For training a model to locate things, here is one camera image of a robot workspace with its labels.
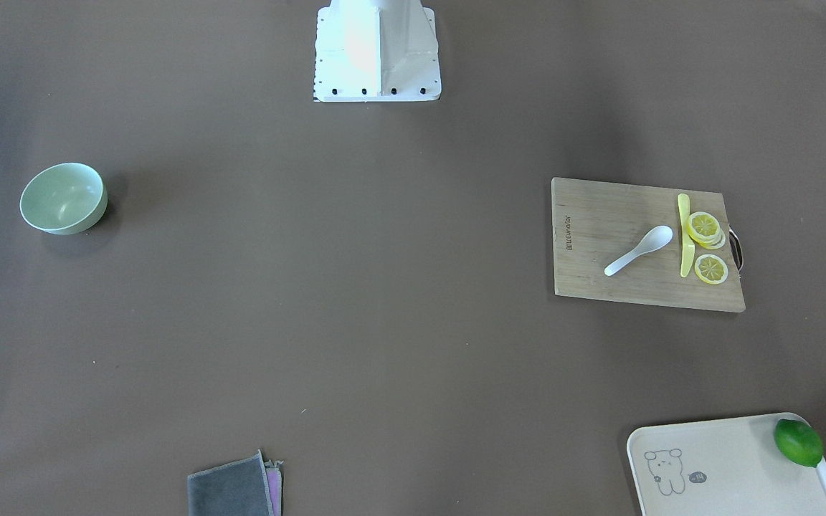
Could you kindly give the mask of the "light green bowl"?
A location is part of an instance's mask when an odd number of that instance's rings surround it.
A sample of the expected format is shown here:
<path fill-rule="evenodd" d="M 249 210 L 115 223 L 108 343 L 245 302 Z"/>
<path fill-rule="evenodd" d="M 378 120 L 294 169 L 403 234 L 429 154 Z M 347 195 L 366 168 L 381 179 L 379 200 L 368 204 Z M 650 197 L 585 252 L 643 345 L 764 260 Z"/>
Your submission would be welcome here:
<path fill-rule="evenodd" d="M 19 200 L 25 222 L 46 233 L 88 231 L 105 215 L 108 192 L 102 176 L 83 163 L 60 163 L 38 173 Z"/>

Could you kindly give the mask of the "white ceramic spoon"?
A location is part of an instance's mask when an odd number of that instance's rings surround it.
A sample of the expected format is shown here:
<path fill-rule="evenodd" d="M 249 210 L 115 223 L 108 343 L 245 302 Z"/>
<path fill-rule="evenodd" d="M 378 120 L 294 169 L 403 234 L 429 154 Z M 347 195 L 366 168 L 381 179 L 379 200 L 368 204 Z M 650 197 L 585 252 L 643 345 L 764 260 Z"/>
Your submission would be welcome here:
<path fill-rule="evenodd" d="M 674 239 L 674 229 L 671 226 L 660 225 L 650 229 L 646 235 L 640 239 L 639 244 L 630 249 L 626 254 L 617 258 L 617 260 L 610 262 L 605 269 L 604 274 L 607 277 L 619 273 L 627 264 L 633 262 L 638 257 L 652 254 L 652 252 L 662 249 Z"/>

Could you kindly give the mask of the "bamboo cutting board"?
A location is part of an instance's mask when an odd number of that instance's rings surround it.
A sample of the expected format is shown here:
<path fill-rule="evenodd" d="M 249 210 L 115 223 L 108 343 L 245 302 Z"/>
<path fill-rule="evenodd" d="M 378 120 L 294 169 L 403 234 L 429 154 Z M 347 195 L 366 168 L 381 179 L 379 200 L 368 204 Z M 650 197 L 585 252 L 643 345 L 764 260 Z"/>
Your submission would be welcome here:
<path fill-rule="evenodd" d="M 728 278 L 710 285 L 680 274 L 682 228 L 679 190 L 576 178 L 551 180 L 553 279 L 558 296 L 647 306 L 740 313 L 746 304 L 729 245 L 715 254 Z M 645 233 L 666 225 L 674 238 L 608 277 L 605 267 L 639 244 Z"/>

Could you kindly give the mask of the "yellow plastic knife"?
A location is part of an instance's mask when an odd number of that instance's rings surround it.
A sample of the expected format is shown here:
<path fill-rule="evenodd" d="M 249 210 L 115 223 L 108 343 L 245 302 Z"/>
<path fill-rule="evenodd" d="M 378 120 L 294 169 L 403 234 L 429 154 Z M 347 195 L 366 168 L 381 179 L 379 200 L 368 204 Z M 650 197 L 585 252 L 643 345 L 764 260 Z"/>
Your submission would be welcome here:
<path fill-rule="evenodd" d="M 686 278 L 690 274 L 696 254 L 696 245 L 688 233 L 688 220 L 691 215 L 690 198 L 687 193 L 679 193 L 676 197 L 680 220 L 680 277 Z"/>

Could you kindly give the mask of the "grey folded cloth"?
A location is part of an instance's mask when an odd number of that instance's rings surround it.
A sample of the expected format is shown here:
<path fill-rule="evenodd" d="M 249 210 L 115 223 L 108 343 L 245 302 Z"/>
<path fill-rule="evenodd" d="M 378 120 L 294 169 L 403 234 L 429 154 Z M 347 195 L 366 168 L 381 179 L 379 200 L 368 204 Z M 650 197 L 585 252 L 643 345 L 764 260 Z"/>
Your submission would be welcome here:
<path fill-rule="evenodd" d="M 190 474 L 189 515 L 282 515 L 281 461 L 252 457 Z"/>

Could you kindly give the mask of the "single lemon slice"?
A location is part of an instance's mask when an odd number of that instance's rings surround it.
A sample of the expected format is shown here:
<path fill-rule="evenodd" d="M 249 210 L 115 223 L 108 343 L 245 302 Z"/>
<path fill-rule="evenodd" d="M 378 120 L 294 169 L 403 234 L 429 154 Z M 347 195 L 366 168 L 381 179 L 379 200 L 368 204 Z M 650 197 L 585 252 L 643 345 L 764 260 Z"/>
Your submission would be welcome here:
<path fill-rule="evenodd" d="M 718 255 L 699 255 L 693 264 L 693 271 L 701 281 L 709 285 L 720 285 L 728 279 L 728 265 Z"/>

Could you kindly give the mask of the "green lime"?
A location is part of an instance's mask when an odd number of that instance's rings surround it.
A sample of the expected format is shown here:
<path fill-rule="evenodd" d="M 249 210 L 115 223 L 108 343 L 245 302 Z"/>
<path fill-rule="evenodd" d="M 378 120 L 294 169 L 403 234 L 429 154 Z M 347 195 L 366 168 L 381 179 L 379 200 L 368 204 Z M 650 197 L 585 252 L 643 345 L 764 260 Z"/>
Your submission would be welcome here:
<path fill-rule="evenodd" d="M 817 468 L 824 457 L 824 444 L 806 422 L 780 419 L 774 427 L 774 443 L 787 460 L 799 466 Z"/>

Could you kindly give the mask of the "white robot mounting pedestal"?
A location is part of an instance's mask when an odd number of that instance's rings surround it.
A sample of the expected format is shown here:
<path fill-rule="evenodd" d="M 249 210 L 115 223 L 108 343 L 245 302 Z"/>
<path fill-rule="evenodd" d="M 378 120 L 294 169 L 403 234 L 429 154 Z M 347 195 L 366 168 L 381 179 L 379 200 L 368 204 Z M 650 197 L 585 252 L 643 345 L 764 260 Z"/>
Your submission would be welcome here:
<path fill-rule="evenodd" d="M 313 100 L 440 99 L 435 13 L 419 1 L 331 1 L 317 12 Z"/>

